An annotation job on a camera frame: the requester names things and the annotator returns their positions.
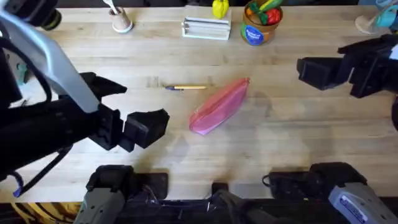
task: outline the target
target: can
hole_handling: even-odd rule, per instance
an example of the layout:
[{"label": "can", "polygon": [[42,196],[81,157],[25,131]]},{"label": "can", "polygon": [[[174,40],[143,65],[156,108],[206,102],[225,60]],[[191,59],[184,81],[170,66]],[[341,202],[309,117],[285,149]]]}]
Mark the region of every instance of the can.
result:
[{"label": "can", "polygon": [[272,40],[276,28],[279,26],[279,23],[283,19],[283,11],[280,7],[277,7],[280,11],[280,21],[273,25],[261,25],[259,22],[253,22],[250,20],[248,15],[246,14],[246,9],[249,7],[249,4],[252,2],[257,2],[259,6],[263,5],[267,0],[253,0],[248,2],[243,11],[243,21],[241,24],[241,35],[242,38],[250,45],[261,45]]}]

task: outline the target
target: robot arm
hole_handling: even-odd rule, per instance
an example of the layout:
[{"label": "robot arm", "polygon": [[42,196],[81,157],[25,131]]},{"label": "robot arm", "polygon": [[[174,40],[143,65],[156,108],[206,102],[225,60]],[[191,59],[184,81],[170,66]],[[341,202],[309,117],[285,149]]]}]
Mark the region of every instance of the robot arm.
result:
[{"label": "robot arm", "polygon": [[42,75],[59,95],[68,95],[86,113],[97,111],[100,102],[56,41],[7,11],[7,4],[22,8],[23,2],[2,1],[0,22],[3,41],[6,39],[13,46],[10,50],[17,50],[16,53],[26,59],[28,66],[39,73],[36,75]]},{"label": "robot arm", "polygon": [[319,163],[308,172],[271,172],[269,187],[276,199],[329,201],[352,224],[398,223],[398,218],[344,162]]},{"label": "robot arm", "polygon": [[[102,97],[125,93],[127,88],[94,73],[78,73],[56,41],[34,27],[50,30],[60,23],[56,3],[0,0],[0,181],[14,175],[22,187],[15,170],[60,153],[19,192],[39,181],[75,142],[90,138],[105,150],[119,145],[131,152],[135,144],[146,148],[161,138],[170,118],[165,110],[135,112],[123,123],[119,110],[101,103]],[[44,102],[9,108],[22,96],[2,48],[25,61],[46,92]],[[58,100],[52,101],[51,89],[58,93]]]}]

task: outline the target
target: white holder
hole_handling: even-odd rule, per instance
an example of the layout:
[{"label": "white holder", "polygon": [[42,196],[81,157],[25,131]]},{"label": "white holder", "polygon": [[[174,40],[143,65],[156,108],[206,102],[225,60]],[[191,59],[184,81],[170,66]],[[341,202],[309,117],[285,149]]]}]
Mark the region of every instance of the white holder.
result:
[{"label": "white holder", "polygon": [[212,40],[228,40],[231,32],[232,12],[217,19],[209,7],[186,6],[182,22],[182,36]]}]

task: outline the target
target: can label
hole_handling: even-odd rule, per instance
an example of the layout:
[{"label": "can label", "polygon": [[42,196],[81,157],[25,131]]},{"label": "can label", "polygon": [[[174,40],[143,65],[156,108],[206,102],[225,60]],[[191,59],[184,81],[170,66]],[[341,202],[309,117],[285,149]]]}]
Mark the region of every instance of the can label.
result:
[{"label": "can label", "polygon": [[260,45],[264,41],[264,35],[253,26],[246,25],[244,33],[251,45]]}]

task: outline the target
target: wooden table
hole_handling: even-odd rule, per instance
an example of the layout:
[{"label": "wooden table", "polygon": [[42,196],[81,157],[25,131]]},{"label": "wooden table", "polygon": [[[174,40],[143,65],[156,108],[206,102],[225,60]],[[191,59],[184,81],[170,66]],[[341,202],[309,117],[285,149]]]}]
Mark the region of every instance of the wooden table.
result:
[{"label": "wooden table", "polygon": [[[269,197],[261,177],[272,168],[308,167],[316,162],[349,162],[379,195],[398,196],[398,138],[390,119],[394,96],[381,92],[363,99],[349,95],[350,85],[318,91],[298,80],[302,57],[339,56],[337,48],[371,38],[354,19],[375,7],[283,7],[275,39],[251,47],[239,33],[242,8],[233,10],[229,41],[181,37],[182,8],[126,9],[136,22],[120,35],[107,9],[62,9],[63,23],[49,32],[76,68],[96,72],[129,89],[103,103],[134,111],[165,108],[167,134],[143,150],[105,151],[90,140],[69,155],[17,201],[81,201],[85,185],[103,164],[128,164],[137,172],[168,171],[169,199],[205,198],[215,180],[227,181],[242,197]],[[188,118],[217,89],[250,77],[241,109],[207,136],[188,130]],[[193,83],[207,90],[175,92],[162,85]],[[42,96],[31,92],[33,101]],[[26,180],[54,158],[20,170]],[[1,183],[1,202],[16,201],[14,180]]]}]

